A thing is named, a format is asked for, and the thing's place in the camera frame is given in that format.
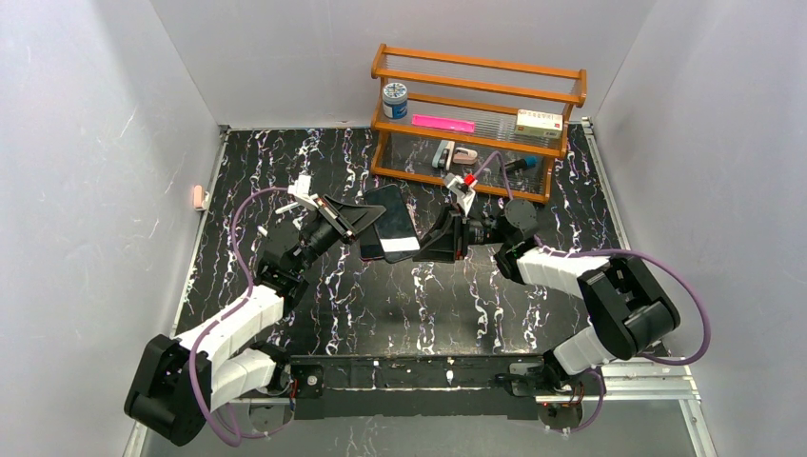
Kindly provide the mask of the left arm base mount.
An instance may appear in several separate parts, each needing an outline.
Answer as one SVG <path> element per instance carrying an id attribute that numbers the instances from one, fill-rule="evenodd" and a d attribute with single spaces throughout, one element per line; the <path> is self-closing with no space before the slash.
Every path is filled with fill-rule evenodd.
<path id="1" fill-rule="evenodd" d="M 322 392 L 321 378 L 322 373 L 316 368 L 310 373 L 285 365 L 269 385 L 253 389 L 233 402 L 239 412 L 246 414 L 240 422 L 249 425 L 249 433 L 254 435 L 279 432 L 294 420 L 298 400 L 308 395 L 310 387 L 315 394 Z"/>

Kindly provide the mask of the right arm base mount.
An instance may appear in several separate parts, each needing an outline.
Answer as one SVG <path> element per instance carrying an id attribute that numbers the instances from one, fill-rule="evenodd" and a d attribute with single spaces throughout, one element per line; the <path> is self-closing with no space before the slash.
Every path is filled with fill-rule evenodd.
<path id="1" fill-rule="evenodd" d="M 591 394 L 596 396 L 594 410 L 587 415 L 583 401 L 587 396 L 586 378 L 591 378 Z M 546 431 L 564 436 L 590 427 L 600 416 L 607 388 L 601 368 L 586 368 L 566 376 L 549 363 L 514 363 L 507 372 L 498 373 L 492 383 L 517 398 L 547 396 L 538 401 L 539 420 Z"/>

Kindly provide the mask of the phone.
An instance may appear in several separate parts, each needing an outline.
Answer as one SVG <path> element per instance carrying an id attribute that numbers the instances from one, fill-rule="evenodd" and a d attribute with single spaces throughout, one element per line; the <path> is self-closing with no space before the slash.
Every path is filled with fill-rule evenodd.
<path id="1" fill-rule="evenodd" d="M 374 228 L 367 228 L 359 236 L 360 258 L 363 262 L 383 260 L 384 249 Z"/>
<path id="2" fill-rule="evenodd" d="M 419 238 L 400 188 L 390 184 L 368 190 L 364 194 L 367 205 L 379 205 L 386 213 L 372 226 L 378 234 L 388 264 L 396 264 L 413 257 L 420 249 Z"/>

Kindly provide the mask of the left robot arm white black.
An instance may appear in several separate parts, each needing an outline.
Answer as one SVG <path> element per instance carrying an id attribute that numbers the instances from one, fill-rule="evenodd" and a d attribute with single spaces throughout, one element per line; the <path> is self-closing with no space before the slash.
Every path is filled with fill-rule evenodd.
<path id="1" fill-rule="evenodd" d="M 204 426 L 226 444 L 244 439 L 213 414 L 219 408 L 279 378 L 283 353 L 251 340 L 283 320 L 300 303 L 312 265 L 334 244 L 349 245 L 385 214 L 379 205 L 356 205 L 328 195 L 303 198 L 308 214 L 301 227 L 283 221 L 265 235 L 246 291 L 195 328 L 175 337 L 158 334 L 146 344 L 124 413 L 181 447 Z"/>

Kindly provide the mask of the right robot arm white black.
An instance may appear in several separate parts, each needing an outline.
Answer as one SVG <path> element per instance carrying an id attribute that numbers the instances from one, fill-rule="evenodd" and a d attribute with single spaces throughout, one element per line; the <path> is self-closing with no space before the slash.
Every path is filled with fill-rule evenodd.
<path id="1" fill-rule="evenodd" d="M 677 308 L 641 259 L 545 252 L 535 243 L 538 229 L 537 209 L 522 199 L 507 202 L 494 218 L 468 217 L 459 206 L 449 205 L 421 239 L 413 259 L 454 263 L 473 245 L 497 244 L 494 261 L 504 278 L 581 299 L 588 327 L 542 356 L 541 376 L 554 384 L 589 368 L 629 360 L 679 326 Z"/>

